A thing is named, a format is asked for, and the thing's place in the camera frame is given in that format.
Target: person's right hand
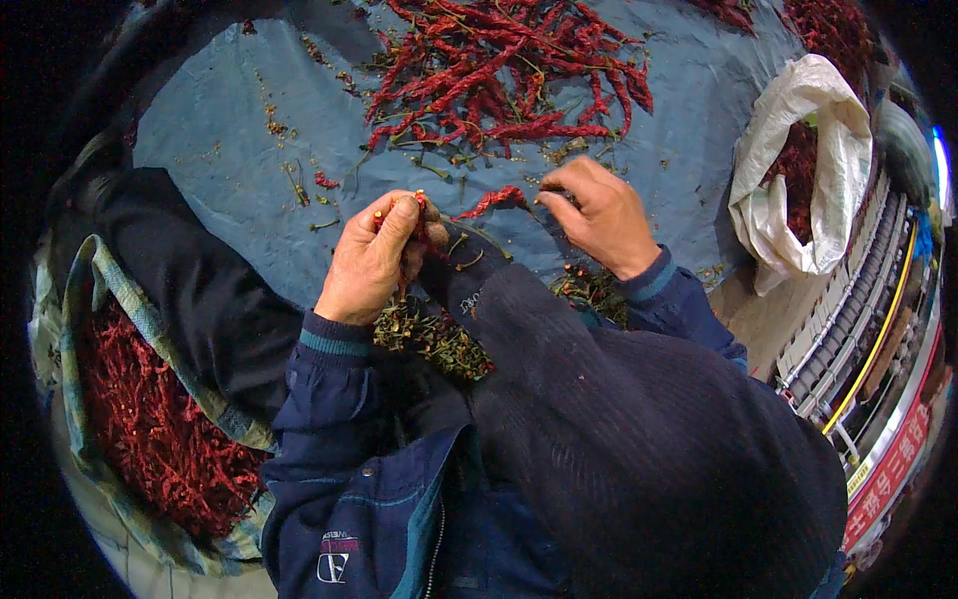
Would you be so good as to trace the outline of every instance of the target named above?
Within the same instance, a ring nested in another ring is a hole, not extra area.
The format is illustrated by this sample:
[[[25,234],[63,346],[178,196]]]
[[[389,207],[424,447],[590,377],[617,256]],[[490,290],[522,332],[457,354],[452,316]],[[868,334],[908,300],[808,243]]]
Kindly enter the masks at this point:
[[[565,190],[564,196],[540,191],[536,203],[549,209],[569,241],[627,281],[645,272],[661,253],[655,244],[642,199],[628,184],[595,160],[580,156],[542,178],[543,190]]]

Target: jacket cuff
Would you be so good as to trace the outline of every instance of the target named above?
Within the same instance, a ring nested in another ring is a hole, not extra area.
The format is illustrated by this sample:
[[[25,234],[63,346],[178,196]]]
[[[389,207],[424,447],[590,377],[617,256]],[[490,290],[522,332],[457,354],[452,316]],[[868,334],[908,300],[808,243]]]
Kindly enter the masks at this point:
[[[658,246],[662,252],[645,272],[617,284],[619,292],[626,297],[630,304],[642,305],[648,302],[662,292],[675,274],[672,252],[661,243]]]
[[[332,322],[308,311],[296,344],[300,355],[313,363],[356,368],[366,365],[373,348],[373,327]]]

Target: black knit hat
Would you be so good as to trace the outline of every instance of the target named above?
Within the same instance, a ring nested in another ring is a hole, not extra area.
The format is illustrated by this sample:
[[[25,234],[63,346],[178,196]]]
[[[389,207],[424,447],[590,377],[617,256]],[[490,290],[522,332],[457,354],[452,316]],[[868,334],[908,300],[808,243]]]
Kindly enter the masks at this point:
[[[767,386],[683,339],[586,329],[518,265],[476,314],[496,365],[471,406],[484,453],[575,596],[811,595],[844,532],[844,473]]]

